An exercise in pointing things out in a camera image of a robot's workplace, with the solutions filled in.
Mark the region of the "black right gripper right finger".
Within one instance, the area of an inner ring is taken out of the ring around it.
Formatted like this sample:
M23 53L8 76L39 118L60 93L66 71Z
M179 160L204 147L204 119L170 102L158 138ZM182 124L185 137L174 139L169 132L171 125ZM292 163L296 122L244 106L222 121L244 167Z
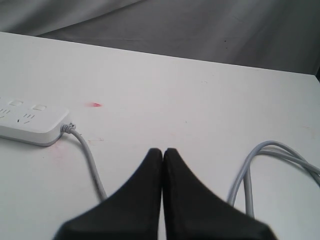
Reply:
M211 192L175 148L165 151L162 192L168 240L275 240L265 223L245 215Z

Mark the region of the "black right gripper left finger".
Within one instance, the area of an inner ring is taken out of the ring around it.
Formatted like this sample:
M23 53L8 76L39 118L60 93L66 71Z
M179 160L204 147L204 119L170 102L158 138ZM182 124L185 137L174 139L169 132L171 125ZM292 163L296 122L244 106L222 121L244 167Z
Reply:
M134 174L113 195L66 221L56 240L156 240L162 199L160 149L151 148Z

